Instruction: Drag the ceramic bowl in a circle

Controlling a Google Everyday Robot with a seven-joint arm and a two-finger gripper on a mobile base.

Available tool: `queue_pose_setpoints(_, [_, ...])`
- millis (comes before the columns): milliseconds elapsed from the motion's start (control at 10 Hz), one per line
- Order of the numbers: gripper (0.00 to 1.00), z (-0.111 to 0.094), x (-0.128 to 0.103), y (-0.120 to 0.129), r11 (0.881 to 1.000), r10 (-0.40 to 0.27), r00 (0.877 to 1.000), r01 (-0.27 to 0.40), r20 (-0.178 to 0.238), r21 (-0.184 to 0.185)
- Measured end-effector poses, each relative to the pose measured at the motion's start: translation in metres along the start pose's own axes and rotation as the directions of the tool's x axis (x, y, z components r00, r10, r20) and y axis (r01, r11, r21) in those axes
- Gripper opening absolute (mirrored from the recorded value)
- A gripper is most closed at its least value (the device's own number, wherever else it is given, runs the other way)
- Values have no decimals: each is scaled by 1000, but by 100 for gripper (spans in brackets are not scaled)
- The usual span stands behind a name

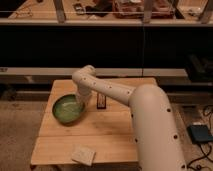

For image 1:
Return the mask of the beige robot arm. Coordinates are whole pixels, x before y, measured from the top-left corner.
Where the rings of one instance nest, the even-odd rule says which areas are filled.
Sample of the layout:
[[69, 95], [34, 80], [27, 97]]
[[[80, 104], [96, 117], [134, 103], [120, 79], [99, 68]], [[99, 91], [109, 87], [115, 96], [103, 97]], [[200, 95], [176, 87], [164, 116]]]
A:
[[157, 85], [137, 87], [98, 79], [91, 65], [75, 71], [77, 99], [86, 102], [91, 91], [130, 109], [140, 171], [186, 171], [174, 114], [166, 93]]

